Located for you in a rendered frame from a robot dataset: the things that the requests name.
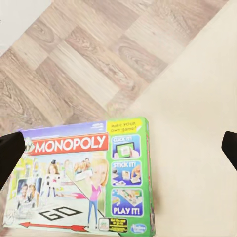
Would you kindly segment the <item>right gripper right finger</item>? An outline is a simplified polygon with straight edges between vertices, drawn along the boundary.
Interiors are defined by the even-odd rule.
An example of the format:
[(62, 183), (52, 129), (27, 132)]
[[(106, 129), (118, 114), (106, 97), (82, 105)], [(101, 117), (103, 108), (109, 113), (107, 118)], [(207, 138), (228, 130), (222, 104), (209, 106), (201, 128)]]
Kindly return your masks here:
[(237, 133), (226, 131), (221, 148), (237, 171)]

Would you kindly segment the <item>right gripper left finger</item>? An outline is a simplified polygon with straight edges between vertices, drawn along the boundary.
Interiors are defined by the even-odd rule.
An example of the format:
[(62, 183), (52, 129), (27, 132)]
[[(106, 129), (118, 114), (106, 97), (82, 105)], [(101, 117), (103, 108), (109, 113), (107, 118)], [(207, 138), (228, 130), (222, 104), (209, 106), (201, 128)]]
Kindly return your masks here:
[(25, 149), (25, 140), (20, 131), (0, 137), (0, 190), (16, 167)]

